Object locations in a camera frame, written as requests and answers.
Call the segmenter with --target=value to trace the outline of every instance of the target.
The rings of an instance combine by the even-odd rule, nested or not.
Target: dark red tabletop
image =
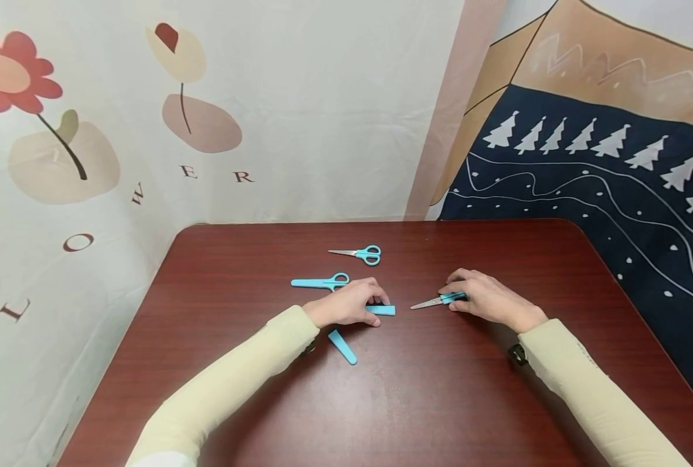
[[[380,245],[382,261],[327,254]],[[292,304],[294,278],[375,276],[396,304],[273,378],[204,447],[199,466],[601,466],[564,404],[505,354],[517,338],[445,307],[478,269],[560,318],[693,466],[693,393],[576,226],[566,221],[194,226],[180,232],[60,467],[123,466],[177,388]]]

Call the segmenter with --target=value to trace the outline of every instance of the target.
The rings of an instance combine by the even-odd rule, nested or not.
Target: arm
[[[528,363],[564,400],[584,432],[613,467],[689,467],[686,459],[623,393],[559,320],[479,271],[459,269],[441,294],[463,291],[453,311],[509,326]]]
[[[389,303],[375,279],[362,279],[275,316],[171,395],[149,418],[126,465],[194,467],[209,433],[270,377],[283,372],[323,326],[379,326],[377,316],[365,309],[375,301]]]
[[[520,334],[528,363],[614,467],[689,467],[559,320]]]
[[[184,454],[193,466],[212,429],[267,379],[283,372],[317,334],[318,328],[299,306],[275,316],[160,406],[141,432],[127,466],[150,454],[168,451]]]

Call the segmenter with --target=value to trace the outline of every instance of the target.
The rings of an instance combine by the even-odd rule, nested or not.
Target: beige long-sleeve shirt
[[[145,425],[126,465],[195,467],[212,429],[283,372],[317,334],[299,306],[274,317],[166,400]],[[689,466],[559,320],[519,338],[534,372],[567,403],[611,466]]]

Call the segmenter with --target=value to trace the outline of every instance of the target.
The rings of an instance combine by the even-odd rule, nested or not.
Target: navy blue fabric
[[[483,138],[515,110],[509,147]],[[514,146],[542,117],[535,150]],[[567,117],[559,149],[539,150]],[[565,151],[593,118],[589,147],[629,124],[619,158]],[[653,170],[625,163],[668,136]],[[693,388],[693,173],[684,192],[661,175],[693,157],[693,126],[510,85],[470,148],[441,219],[562,217],[586,233]]]

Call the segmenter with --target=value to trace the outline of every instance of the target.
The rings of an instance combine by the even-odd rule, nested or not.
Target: wrist
[[[331,322],[328,320],[327,313],[325,310],[323,310],[322,306],[318,306],[313,302],[308,302],[302,306],[302,309],[304,310],[304,314],[306,314],[308,318],[313,321],[316,328],[323,329],[325,326],[331,324]]]
[[[528,331],[538,328],[545,322],[549,321],[549,318],[544,313],[544,310],[540,309],[538,306],[527,309],[525,313],[517,316],[517,319],[510,323],[509,327],[515,334],[525,334]]]

